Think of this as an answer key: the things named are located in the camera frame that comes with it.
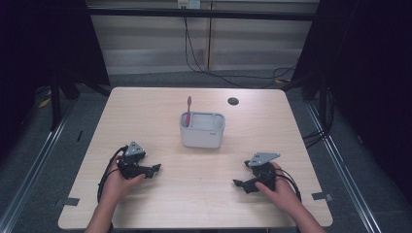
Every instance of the human hand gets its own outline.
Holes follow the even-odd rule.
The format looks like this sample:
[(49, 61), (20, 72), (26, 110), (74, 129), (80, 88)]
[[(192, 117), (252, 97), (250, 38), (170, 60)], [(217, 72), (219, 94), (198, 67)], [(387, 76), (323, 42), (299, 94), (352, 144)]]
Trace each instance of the human hand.
[(117, 155), (113, 160), (107, 177), (105, 181), (101, 200), (110, 201), (118, 203), (127, 193), (130, 191), (130, 188), (139, 184), (142, 180), (145, 179), (145, 174), (141, 174), (133, 179), (126, 179), (121, 175), (118, 167), (118, 161), (121, 158), (121, 155)]
[[(281, 167), (277, 163), (271, 162), (271, 164), (275, 167), (276, 174), (285, 176), (284, 173), (279, 170)], [(289, 182), (281, 177), (277, 177), (273, 182), (276, 184), (276, 189), (274, 191), (259, 182), (256, 182), (256, 187), (282, 211), (290, 214), (291, 212), (299, 209), (301, 203), (291, 188)]]

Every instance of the floor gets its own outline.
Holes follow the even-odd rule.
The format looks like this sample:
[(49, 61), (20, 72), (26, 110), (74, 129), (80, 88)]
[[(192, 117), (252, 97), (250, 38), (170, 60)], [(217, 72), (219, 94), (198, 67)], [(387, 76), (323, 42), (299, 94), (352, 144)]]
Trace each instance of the floor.
[[(279, 88), (283, 85), (282, 82), (271, 83), (268, 79), (227, 77), (228, 75), (271, 77), (273, 70), (217, 73), (226, 78), (210, 77), (195, 72), (174, 72), (111, 76), (111, 82), (112, 87), (257, 88), (268, 85), (267, 88)], [(36, 96), (36, 105), (20, 132), (19, 141), (11, 150), (6, 162), (0, 165), (2, 232), (67, 232), (57, 225), (62, 207), (56, 203), (68, 196), (107, 101), (107, 97), (86, 86), (79, 85), (79, 90), (81, 95), (78, 100), (69, 101), (62, 98), (62, 109), (67, 115), (58, 134), (50, 132), (51, 106), (37, 108), (37, 104), (42, 101), (46, 93), (41, 92)], [(302, 137), (316, 132), (318, 99), (303, 100), (299, 88), (288, 91), (287, 96)], [(330, 138), (321, 140), (308, 149), (321, 187), (324, 193), (332, 198), (328, 205), (333, 216), (333, 224), (327, 227), (326, 231), (412, 232), (411, 206), (391, 179), (376, 165), (373, 154), (359, 142), (358, 135), (347, 119), (339, 114), (338, 106), (335, 108), (329, 135)], [(56, 137), (57, 140), (54, 144), (47, 145), (47, 150), (45, 141), (48, 137)], [(47, 154), (40, 155), (40, 151), (44, 150)], [(219, 232), (246, 233), (266, 232), (266, 230), (226, 229)], [(271, 229), (270, 232), (295, 232), (295, 228)]]

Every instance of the gray carpet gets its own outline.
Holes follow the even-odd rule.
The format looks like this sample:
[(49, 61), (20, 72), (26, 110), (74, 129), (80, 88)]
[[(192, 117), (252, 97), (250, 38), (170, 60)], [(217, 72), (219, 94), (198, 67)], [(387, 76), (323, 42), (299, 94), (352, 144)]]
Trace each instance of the gray carpet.
[[(219, 74), (253, 75), (271, 77), (272, 71), (221, 71)], [(230, 82), (244, 87), (262, 87), (269, 83), (266, 79), (244, 77), (228, 78)], [(189, 87), (238, 87), (219, 77), (210, 77), (193, 72), (129, 75), (111, 77), (115, 86), (189, 86)], [(269, 88), (278, 88), (274, 83)], [(83, 161), (88, 144), (105, 107), (107, 98), (80, 86), (80, 98), (68, 117), (52, 153), (41, 173), (27, 203), (21, 212), (13, 232), (66, 232), (57, 226), (62, 211), (54, 204), (57, 199), (67, 197)], [(300, 96), (300, 89), (287, 92), (294, 117), (302, 136), (312, 133), (316, 127)], [(63, 99), (63, 107), (69, 101)], [(0, 214), (9, 205), (23, 181), (31, 164), (36, 159), (46, 141), (51, 126), (51, 106), (33, 109), (21, 132), (19, 142), (1, 165)], [(336, 143), (345, 164), (354, 176), (357, 185), (376, 216), (382, 232), (412, 232), (412, 209), (399, 193), (392, 181), (376, 165), (373, 155), (362, 146), (357, 134), (348, 121), (336, 111), (331, 136)], [(325, 193), (333, 200), (328, 202), (333, 216), (333, 224), (327, 232), (367, 232), (351, 197), (338, 175), (327, 149), (322, 141), (311, 147), (309, 156)], [(265, 230), (220, 230), (219, 232), (266, 232)], [(295, 228), (271, 229), (271, 232), (296, 232)]]

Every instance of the wall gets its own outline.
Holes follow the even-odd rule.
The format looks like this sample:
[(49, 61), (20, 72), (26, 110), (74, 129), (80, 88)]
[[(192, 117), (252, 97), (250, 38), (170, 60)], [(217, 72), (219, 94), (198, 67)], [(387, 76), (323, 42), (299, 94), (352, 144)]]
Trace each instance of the wall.
[[(319, 1), (201, 1), (201, 9), (315, 13)], [(177, 0), (88, 0), (89, 6), (177, 8)], [(311, 22), (92, 16), (109, 75), (197, 69), (274, 69), (293, 66)]]

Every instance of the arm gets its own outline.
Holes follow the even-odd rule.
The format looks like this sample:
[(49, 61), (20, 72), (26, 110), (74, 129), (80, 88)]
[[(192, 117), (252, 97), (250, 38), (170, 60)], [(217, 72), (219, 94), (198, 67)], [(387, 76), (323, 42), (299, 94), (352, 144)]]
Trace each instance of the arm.
[[(272, 164), (276, 169), (281, 169), (277, 163), (273, 162)], [(277, 173), (283, 175), (282, 171), (277, 170)], [(263, 183), (256, 183), (256, 186), (277, 208), (286, 212), (294, 220), (301, 233), (324, 233), (325, 230), (322, 226), (297, 199), (288, 181), (277, 178), (275, 183), (275, 191), (270, 190)]]
[(109, 171), (114, 172), (108, 173), (110, 175), (104, 184), (100, 202), (94, 210), (86, 233), (108, 232), (118, 202), (127, 195), (132, 186), (137, 185), (145, 178), (145, 175), (142, 174), (131, 180), (125, 179), (118, 170), (119, 159), (118, 155), (110, 167)]

